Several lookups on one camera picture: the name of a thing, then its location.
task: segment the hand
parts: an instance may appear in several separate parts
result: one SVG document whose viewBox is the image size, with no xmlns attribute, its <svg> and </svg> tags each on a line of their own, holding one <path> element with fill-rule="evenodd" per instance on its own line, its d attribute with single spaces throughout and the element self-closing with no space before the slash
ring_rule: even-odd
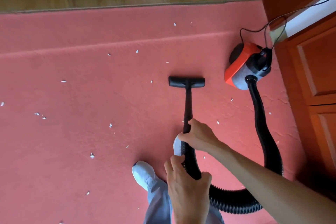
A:
<svg viewBox="0 0 336 224">
<path fill-rule="evenodd" d="M 188 123 L 191 125 L 191 130 L 189 133 L 178 135 L 181 141 L 185 141 L 192 148 L 201 151 L 207 151 L 209 145 L 221 144 L 207 124 L 200 123 L 196 119 L 191 119 Z"/>
<path fill-rule="evenodd" d="M 184 170 L 185 156 L 172 156 L 166 161 L 168 193 L 173 205 L 176 224 L 204 224 L 209 212 L 209 188 L 212 176 L 202 172 L 194 180 Z"/>
</svg>

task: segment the person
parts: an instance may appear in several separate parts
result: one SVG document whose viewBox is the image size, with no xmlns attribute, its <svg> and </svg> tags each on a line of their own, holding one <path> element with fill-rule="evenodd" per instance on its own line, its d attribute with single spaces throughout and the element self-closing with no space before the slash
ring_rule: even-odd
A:
<svg viewBox="0 0 336 224">
<path fill-rule="evenodd" d="M 232 150 L 206 124 L 196 119 L 188 123 L 191 131 L 175 138 L 174 156 L 165 162 L 167 184 L 146 162 L 132 167 L 135 180 L 148 191 L 144 224 L 170 224 L 172 210 L 176 224 L 224 224 L 220 212 L 210 205 L 211 175 L 202 172 L 202 178 L 194 180 L 184 170 L 181 140 L 221 162 L 278 223 L 336 223 L 336 203 Z"/>
</svg>

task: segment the gray pants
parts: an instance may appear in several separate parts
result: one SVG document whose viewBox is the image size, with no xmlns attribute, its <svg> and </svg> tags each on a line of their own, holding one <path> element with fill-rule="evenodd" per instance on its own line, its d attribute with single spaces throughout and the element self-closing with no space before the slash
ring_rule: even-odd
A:
<svg viewBox="0 0 336 224">
<path fill-rule="evenodd" d="M 156 179 L 148 191 L 148 209 L 143 224 L 171 224 L 173 207 L 168 195 L 168 185 Z M 219 210 L 210 206 L 206 224 L 224 224 Z"/>
</svg>

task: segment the forearm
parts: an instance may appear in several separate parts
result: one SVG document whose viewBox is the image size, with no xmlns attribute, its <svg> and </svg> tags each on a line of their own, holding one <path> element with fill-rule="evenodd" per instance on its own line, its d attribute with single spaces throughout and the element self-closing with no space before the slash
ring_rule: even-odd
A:
<svg viewBox="0 0 336 224">
<path fill-rule="evenodd" d="M 281 224 L 334 223 L 336 204 L 309 188 L 291 182 L 220 143 L 208 145 L 221 162 Z"/>
</svg>

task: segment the vacuum cleaner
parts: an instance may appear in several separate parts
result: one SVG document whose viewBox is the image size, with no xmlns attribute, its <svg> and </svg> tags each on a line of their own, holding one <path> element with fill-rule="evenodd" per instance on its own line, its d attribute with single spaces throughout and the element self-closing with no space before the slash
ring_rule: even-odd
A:
<svg viewBox="0 0 336 224">
<path fill-rule="evenodd" d="M 271 71 L 272 50 L 256 44 L 238 44 L 232 51 L 225 71 L 225 82 L 241 90 L 249 90 L 254 106 L 255 128 L 259 137 L 264 166 L 283 175 L 283 165 L 279 149 L 267 128 L 263 102 L 257 89 L 257 81 Z M 169 85 L 185 89 L 185 109 L 183 133 L 189 133 L 188 121 L 193 118 L 191 89 L 205 86 L 204 78 L 181 78 L 170 76 Z M 184 169 L 194 179 L 201 178 L 197 165 L 195 149 L 186 142 L 181 142 L 181 153 L 185 155 Z M 225 190 L 211 184 L 210 204 L 215 208 L 233 214 L 247 214 L 259 211 L 263 207 L 247 189 Z"/>
</svg>

